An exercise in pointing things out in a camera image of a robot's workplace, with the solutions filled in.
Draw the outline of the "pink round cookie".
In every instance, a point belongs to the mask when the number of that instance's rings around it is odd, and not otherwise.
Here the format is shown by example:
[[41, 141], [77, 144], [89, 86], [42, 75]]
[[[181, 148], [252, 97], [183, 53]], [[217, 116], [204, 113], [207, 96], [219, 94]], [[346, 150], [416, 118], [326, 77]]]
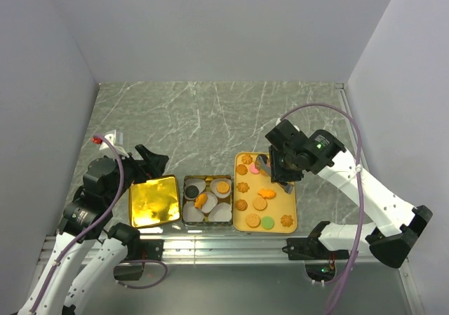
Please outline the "pink round cookie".
[[250, 172], [251, 172], [252, 174], [259, 174], [259, 173], [260, 173], [260, 171], [256, 168], [256, 166], [255, 166], [254, 163], [252, 163], [252, 164], [250, 165]]

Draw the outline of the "white paper cup bottom-right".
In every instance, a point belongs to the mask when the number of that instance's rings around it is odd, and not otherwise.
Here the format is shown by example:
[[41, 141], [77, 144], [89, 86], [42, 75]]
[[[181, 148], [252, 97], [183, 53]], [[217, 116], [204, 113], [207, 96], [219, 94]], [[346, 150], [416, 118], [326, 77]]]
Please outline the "white paper cup bottom-right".
[[232, 206], [228, 203], [217, 204], [208, 215], [209, 222], [231, 222]]

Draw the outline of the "orange fish cookie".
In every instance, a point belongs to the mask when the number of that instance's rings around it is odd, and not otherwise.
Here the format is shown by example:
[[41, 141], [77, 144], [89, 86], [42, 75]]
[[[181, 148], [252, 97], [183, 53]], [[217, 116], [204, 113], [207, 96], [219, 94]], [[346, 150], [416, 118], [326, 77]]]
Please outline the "orange fish cookie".
[[201, 210], [203, 205], [207, 202], [207, 200], [208, 200], [208, 195], [206, 192], [199, 194], [195, 199], [194, 207], [197, 210]]
[[272, 189], [263, 189], [261, 188], [257, 194], [261, 196], [263, 199], [272, 199], [276, 196], [276, 192]]

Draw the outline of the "green christmas cookie tin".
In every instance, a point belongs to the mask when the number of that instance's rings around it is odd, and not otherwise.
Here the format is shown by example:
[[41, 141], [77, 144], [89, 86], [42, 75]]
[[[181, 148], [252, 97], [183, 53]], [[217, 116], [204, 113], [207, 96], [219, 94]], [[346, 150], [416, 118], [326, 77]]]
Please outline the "green christmas cookie tin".
[[[183, 193], [182, 193], [182, 209], [183, 206], [186, 204], [186, 202], [190, 201], [190, 200], [186, 200], [185, 196], [184, 196], [184, 188], [185, 188], [185, 180], [189, 179], [189, 178], [199, 178], [202, 180], [205, 180], [206, 182], [206, 189], [204, 192], [212, 192], [210, 190], [210, 182], [215, 179], [215, 178], [229, 178], [232, 181], [232, 177], [230, 175], [188, 175], [185, 176], [184, 178], [184, 182], [183, 182]], [[225, 198], [225, 199], [219, 199], [218, 198], [218, 202], [219, 203], [228, 203], [229, 205], [232, 206], [233, 208], [233, 182], [232, 182], [232, 190], [231, 190], [231, 194]], [[182, 222], [186, 227], [200, 227], [200, 228], [206, 228], [206, 227], [227, 227], [232, 225], [233, 222], [233, 212], [232, 212], [232, 221], [231, 222], [209, 222], [208, 221], [208, 215], [209, 214], [204, 214], [204, 220], [202, 222], [190, 222], [190, 223], [185, 223], [183, 218], [182, 218]]]

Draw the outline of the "gold tin lid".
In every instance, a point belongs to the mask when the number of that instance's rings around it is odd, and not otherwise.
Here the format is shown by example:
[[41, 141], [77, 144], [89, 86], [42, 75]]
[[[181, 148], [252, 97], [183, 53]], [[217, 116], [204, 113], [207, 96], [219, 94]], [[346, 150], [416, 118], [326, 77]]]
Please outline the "gold tin lid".
[[156, 227], [177, 221], [180, 211], [180, 194], [174, 175], [133, 184], [128, 190], [128, 214], [134, 228]]

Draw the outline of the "black sandwich cookie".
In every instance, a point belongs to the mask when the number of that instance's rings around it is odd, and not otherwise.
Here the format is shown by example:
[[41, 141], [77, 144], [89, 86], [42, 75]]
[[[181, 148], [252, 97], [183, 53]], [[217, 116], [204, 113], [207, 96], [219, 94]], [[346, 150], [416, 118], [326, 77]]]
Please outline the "black sandwich cookie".
[[187, 199], [195, 199], [200, 194], [200, 190], [196, 185], [189, 185], [185, 188], [185, 197]]

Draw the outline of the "aluminium frame rail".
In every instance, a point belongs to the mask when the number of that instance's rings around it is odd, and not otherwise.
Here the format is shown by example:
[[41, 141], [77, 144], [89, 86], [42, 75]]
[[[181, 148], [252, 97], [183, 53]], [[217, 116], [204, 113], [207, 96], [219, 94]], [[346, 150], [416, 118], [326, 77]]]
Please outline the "aluminium frame rail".
[[282, 248], [287, 238], [275, 234], [143, 234], [144, 241], [162, 240], [166, 264], [287, 264]]

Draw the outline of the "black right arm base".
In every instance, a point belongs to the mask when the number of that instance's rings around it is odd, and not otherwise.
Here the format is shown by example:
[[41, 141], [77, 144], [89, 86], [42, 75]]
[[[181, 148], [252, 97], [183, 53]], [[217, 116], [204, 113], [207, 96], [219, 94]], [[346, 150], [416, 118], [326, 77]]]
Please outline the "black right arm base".
[[317, 239], [288, 238], [282, 252], [290, 261], [295, 260], [347, 260], [348, 250], [328, 250]]

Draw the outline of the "metal serving tongs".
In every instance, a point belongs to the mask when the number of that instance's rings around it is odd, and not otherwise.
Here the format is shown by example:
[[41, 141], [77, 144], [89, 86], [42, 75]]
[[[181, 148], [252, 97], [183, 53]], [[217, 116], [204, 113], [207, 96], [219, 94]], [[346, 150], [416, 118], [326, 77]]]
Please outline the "metal serving tongs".
[[266, 154], [258, 154], [257, 155], [257, 157], [255, 159], [255, 167], [260, 172], [263, 172], [266, 175], [268, 175], [271, 183], [274, 183], [274, 184], [278, 185], [279, 187], [281, 187], [285, 193], [287, 193], [287, 194], [293, 193], [294, 185], [292, 185], [291, 183], [288, 183], [288, 182], [275, 182], [272, 179], [270, 160]]

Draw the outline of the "round dotted biscuit bottom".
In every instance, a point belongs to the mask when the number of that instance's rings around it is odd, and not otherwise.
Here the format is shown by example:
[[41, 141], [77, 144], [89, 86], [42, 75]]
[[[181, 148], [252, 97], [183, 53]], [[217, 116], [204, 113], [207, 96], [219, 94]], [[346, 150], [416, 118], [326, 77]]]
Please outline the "round dotted biscuit bottom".
[[255, 213], [251, 213], [246, 216], [246, 224], [250, 228], [259, 227], [260, 223], [261, 223], [261, 218], [259, 215], [255, 214]]

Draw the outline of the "round dotted biscuit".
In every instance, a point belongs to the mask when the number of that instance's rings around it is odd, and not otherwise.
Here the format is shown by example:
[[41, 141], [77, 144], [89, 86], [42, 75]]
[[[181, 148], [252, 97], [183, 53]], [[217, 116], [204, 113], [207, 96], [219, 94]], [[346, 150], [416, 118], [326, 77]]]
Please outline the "round dotted biscuit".
[[260, 223], [261, 223], [261, 218], [259, 215], [255, 214], [255, 213], [251, 213], [246, 216], [246, 224], [250, 228], [259, 227]]
[[216, 190], [217, 192], [219, 192], [220, 194], [226, 194], [229, 190], [230, 190], [230, 185], [228, 182], [226, 181], [219, 181], [216, 184]]
[[267, 200], [259, 196], [253, 200], [253, 207], [255, 210], [263, 211], [267, 208]]

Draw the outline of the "white paper cup top-right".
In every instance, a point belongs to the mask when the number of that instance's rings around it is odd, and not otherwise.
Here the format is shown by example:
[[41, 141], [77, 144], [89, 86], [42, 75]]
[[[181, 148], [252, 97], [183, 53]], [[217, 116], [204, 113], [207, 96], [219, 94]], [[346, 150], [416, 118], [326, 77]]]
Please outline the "white paper cup top-right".
[[[229, 183], [230, 185], [230, 190], [226, 193], [226, 194], [220, 194], [219, 192], [217, 192], [216, 190], [216, 184], [219, 181], [226, 181]], [[212, 191], [212, 193], [214, 193], [214, 195], [216, 195], [216, 197], [218, 197], [219, 199], [225, 199], [227, 198], [230, 194], [231, 194], [231, 190], [232, 190], [232, 181], [229, 178], [215, 178], [210, 182], [210, 190]]]

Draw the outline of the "green round cookie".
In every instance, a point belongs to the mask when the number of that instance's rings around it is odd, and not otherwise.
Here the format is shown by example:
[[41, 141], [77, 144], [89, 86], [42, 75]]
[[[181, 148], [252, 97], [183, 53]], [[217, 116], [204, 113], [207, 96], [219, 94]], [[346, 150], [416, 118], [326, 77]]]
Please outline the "green round cookie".
[[260, 225], [263, 229], [270, 230], [273, 229], [275, 221], [272, 217], [265, 216], [261, 219]]

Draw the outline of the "white paper cup bottom-left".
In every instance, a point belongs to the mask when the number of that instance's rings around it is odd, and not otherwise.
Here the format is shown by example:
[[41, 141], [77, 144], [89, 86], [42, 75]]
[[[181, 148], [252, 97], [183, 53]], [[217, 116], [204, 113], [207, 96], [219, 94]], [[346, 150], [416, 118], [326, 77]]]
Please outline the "white paper cup bottom-left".
[[185, 223], [202, 222], [204, 220], [204, 214], [194, 206], [193, 201], [188, 201], [183, 206], [182, 218]]

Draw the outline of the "white paper cup centre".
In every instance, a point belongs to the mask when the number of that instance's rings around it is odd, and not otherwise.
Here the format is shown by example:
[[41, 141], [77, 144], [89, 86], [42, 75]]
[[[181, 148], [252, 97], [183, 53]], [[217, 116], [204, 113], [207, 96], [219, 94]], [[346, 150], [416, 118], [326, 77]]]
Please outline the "white paper cup centre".
[[214, 193], [212, 192], [206, 192], [208, 195], [207, 202], [203, 205], [202, 209], [200, 210], [202, 213], [209, 214], [209, 212], [216, 207], [218, 198]]

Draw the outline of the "white paper cup top-left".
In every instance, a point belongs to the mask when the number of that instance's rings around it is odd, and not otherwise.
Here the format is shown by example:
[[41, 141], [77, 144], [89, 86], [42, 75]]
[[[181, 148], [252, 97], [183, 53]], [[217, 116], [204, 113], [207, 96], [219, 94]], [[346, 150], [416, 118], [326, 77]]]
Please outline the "white paper cup top-left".
[[196, 185], [198, 189], [200, 190], [200, 194], [203, 193], [206, 189], [206, 182], [205, 180], [199, 179], [199, 178], [189, 178], [185, 180], [185, 188], [189, 185]]

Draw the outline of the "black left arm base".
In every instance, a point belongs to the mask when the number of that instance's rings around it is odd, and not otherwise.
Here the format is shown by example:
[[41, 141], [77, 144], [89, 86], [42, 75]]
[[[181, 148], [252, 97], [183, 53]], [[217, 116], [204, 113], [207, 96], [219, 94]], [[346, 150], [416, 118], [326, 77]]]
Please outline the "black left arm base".
[[128, 246], [126, 260], [161, 261], [163, 245], [162, 239], [140, 239]]

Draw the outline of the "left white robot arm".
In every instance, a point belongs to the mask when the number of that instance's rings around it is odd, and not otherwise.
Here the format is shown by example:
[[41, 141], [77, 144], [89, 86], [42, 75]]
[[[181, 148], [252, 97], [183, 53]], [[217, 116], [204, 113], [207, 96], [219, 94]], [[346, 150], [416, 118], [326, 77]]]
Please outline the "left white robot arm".
[[140, 160], [110, 147], [111, 156], [90, 162], [82, 185], [64, 209], [51, 256], [19, 314], [82, 314], [93, 291], [112, 277], [115, 266], [140, 254], [140, 232], [118, 223], [95, 257], [83, 263], [126, 190], [160, 178], [165, 171], [168, 156], [155, 154], [143, 145], [135, 149]]

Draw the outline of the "orange flower cookie bottom-right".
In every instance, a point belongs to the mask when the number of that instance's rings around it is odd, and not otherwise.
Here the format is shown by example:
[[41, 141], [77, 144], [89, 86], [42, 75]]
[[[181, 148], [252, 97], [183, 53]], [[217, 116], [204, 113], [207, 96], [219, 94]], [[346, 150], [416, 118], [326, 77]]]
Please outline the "orange flower cookie bottom-right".
[[291, 227], [294, 224], [294, 219], [291, 215], [283, 215], [281, 217], [281, 225], [283, 227]]

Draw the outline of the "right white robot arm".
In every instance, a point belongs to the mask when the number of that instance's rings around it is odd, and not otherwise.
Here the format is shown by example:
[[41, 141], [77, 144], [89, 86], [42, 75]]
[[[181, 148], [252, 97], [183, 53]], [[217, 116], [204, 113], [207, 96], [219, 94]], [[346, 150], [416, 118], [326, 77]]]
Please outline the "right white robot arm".
[[306, 136], [284, 119], [268, 132], [266, 139], [270, 143], [269, 165], [264, 170], [272, 182], [289, 187], [300, 181], [304, 173], [313, 173], [363, 207], [371, 219], [361, 226], [319, 222], [308, 237], [297, 243], [288, 242], [286, 250], [292, 259], [346, 260], [356, 231], [360, 230], [359, 254], [371, 254], [394, 269], [402, 266], [433, 216], [428, 207], [415, 207], [387, 189], [326, 130]]

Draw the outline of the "yellow cookie tray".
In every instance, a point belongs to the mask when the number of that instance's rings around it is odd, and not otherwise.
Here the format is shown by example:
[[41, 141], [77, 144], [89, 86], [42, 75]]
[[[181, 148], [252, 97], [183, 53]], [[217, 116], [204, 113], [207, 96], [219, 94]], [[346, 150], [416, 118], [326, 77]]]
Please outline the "yellow cookie tray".
[[[264, 233], [278, 233], [278, 234], [290, 234], [297, 228], [297, 211], [296, 211], [296, 198], [295, 189], [292, 194], [285, 193], [281, 187], [271, 183], [269, 176], [263, 172], [259, 174], [252, 174], [250, 172], [250, 165], [246, 165], [248, 172], [245, 175], [239, 175], [236, 172], [236, 167], [241, 163], [241, 157], [244, 154], [251, 154], [253, 162], [259, 153], [257, 152], [241, 152], [235, 157], [235, 170], [234, 170], [234, 202], [233, 202], [233, 226], [241, 232], [264, 232]], [[237, 184], [239, 182], [246, 182], [250, 189], [246, 193], [238, 192]], [[257, 192], [261, 189], [272, 189], [276, 192], [276, 196], [267, 200], [267, 208], [263, 211], [255, 210], [253, 207], [253, 200], [259, 197]], [[235, 203], [239, 199], [244, 199], [248, 203], [248, 208], [245, 211], [238, 211], [235, 208]], [[273, 229], [266, 230], [261, 227], [250, 228], [246, 224], [246, 216], [248, 214], [255, 213], [262, 219], [265, 216], [272, 217], [275, 221]], [[291, 227], [283, 227], [281, 225], [281, 217], [283, 215], [291, 215], [294, 219], [294, 224]]]

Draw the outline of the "swirl butter cookie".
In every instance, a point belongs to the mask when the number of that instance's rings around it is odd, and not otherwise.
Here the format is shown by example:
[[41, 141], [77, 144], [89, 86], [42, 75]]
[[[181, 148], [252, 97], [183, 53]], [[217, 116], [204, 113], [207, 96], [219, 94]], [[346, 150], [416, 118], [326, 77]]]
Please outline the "swirl butter cookie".
[[248, 208], [248, 203], [247, 203], [247, 201], [244, 200], [244, 199], [239, 199], [239, 200], [237, 200], [236, 203], [235, 203], [235, 208], [236, 208], [238, 211], [245, 211], [245, 210]]

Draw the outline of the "round brown cookie top-left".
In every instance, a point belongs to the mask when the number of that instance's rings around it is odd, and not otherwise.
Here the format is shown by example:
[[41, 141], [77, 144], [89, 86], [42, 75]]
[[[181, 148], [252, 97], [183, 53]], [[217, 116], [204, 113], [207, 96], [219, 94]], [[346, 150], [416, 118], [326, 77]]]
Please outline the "round brown cookie top-left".
[[245, 175], [245, 174], [248, 172], [248, 169], [247, 169], [247, 167], [246, 167], [245, 164], [239, 164], [239, 165], [236, 167], [236, 172], [237, 172], [239, 175]]

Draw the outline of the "orange flower cookie middle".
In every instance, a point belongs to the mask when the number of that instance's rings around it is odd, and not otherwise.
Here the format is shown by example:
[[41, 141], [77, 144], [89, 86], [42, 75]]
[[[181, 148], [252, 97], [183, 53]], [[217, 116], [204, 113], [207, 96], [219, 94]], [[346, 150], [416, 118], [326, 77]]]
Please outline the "orange flower cookie middle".
[[250, 187], [249, 187], [249, 185], [248, 185], [246, 182], [239, 182], [239, 183], [237, 184], [237, 190], [238, 190], [238, 192], [246, 193], [246, 192], [249, 191], [249, 189], [250, 189]]

